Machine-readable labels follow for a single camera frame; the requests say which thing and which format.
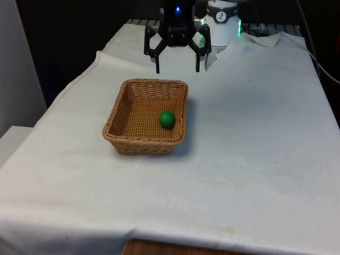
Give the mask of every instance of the green light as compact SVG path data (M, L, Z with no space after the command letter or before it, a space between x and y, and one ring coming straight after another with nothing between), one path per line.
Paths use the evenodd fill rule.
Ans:
M240 37L240 35L241 35L241 32L242 32L242 20L240 19L240 21L239 21L239 37Z

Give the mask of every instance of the white wall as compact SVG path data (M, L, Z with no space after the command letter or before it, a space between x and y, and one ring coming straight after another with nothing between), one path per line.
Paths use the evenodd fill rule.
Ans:
M15 0L0 0L0 137L12 125L34 126L45 110Z

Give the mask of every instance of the white table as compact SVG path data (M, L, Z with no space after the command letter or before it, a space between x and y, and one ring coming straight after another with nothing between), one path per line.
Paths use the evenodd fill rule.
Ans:
M131 238L339 254L340 132L308 53L240 39L196 73L190 49L167 48L157 75L142 48L143 27L125 25L0 169L0 237L27 254L108 254ZM189 84L171 155L120 156L101 136L136 77Z

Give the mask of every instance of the woven basket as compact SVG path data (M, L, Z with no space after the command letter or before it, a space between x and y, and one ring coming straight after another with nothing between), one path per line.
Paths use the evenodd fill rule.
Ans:
M103 137L121 154L163 155L185 137L188 85L182 81L133 79L125 81L104 129ZM175 114L172 129L159 124L163 111Z

